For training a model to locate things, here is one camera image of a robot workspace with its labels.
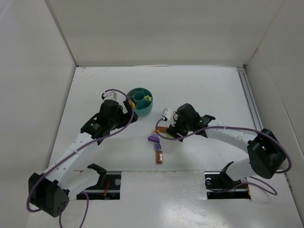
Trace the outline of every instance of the purple object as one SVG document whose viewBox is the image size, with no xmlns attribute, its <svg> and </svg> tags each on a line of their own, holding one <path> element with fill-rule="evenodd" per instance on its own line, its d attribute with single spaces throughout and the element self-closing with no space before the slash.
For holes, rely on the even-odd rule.
<svg viewBox="0 0 304 228">
<path fill-rule="evenodd" d="M 161 151 L 162 150 L 161 144 L 160 143 L 154 144 L 154 150 Z"/>
<path fill-rule="evenodd" d="M 160 143 L 160 139 L 155 136 L 149 136 L 148 141 L 153 142 L 153 143 Z"/>
</svg>

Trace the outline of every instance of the floor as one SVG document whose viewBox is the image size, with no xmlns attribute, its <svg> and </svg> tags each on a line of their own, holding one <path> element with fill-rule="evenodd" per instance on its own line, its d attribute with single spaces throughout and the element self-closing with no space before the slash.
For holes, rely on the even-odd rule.
<svg viewBox="0 0 304 228">
<path fill-rule="evenodd" d="M 104 140 L 79 167 L 94 162 L 108 171 L 123 171 L 121 199 L 91 200 L 83 227 L 303 227 L 284 175 L 267 180 L 278 191 L 276 197 L 251 187 L 252 200 L 207 200 L 203 171 L 219 171 L 228 162 L 247 156 L 233 146 L 200 136 L 183 143 L 161 140 L 163 164 L 155 164 L 147 137 L 164 108 L 174 110 L 190 103 L 200 115 L 213 115 L 231 126 L 254 127 L 234 67 L 78 67 L 50 163 L 56 162 L 82 125 L 99 111 L 104 90 L 117 88 L 127 93 L 136 87 L 152 92 L 151 113 Z M 64 227 L 79 226 L 85 205 L 82 200 L 69 203 L 63 213 Z M 38 212 L 30 215 L 27 227 L 57 228 L 58 220 Z"/>
</svg>

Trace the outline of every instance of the teal bowl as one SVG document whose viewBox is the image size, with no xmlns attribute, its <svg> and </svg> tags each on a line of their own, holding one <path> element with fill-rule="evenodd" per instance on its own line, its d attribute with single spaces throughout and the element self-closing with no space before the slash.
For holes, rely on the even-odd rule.
<svg viewBox="0 0 304 228">
<path fill-rule="evenodd" d="M 134 102 L 134 111 L 138 116 L 145 116 L 152 110 L 153 96 L 149 90 L 145 88 L 135 88 L 128 92 L 127 95 Z M 146 99 L 147 95 L 152 98 L 151 101 Z"/>
</svg>

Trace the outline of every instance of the black joint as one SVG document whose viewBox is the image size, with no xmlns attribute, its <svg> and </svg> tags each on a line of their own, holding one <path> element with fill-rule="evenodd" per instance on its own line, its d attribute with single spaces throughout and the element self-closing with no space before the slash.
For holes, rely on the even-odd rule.
<svg viewBox="0 0 304 228">
<path fill-rule="evenodd" d="M 270 130 L 264 128 L 262 132 L 277 141 Z M 260 134 L 254 140 L 248 141 L 247 150 L 252 170 L 265 179 L 272 178 L 286 159 L 280 147 Z"/>
<path fill-rule="evenodd" d="M 29 178 L 28 191 L 30 192 L 35 183 L 42 175 L 34 173 Z M 30 203 L 43 210 L 52 217 L 57 217 L 67 207 L 69 202 L 69 190 L 63 190 L 58 186 L 58 181 L 50 181 L 46 178 L 36 187 L 31 198 Z"/>
<path fill-rule="evenodd" d="M 219 173 L 221 181 L 225 184 L 225 186 L 228 186 L 228 188 L 233 188 L 234 187 L 234 181 L 226 174 L 227 169 L 229 166 L 233 163 L 229 162 Z"/>
<path fill-rule="evenodd" d="M 95 170 L 100 175 L 106 174 L 106 170 L 103 167 L 100 167 L 99 165 L 91 164 L 88 166 L 88 168 Z"/>
</svg>

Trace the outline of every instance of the orange object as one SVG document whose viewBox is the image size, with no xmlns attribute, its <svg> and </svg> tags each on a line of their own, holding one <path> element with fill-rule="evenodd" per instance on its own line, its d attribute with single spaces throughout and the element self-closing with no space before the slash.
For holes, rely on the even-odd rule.
<svg viewBox="0 0 304 228">
<path fill-rule="evenodd" d="M 158 165 L 162 164 L 162 151 L 156 152 L 156 164 Z"/>
<path fill-rule="evenodd" d="M 157 127 L 157 130 L 160 132 L 160 133 L 167 133 L 167 127 Z"/>
</svg>

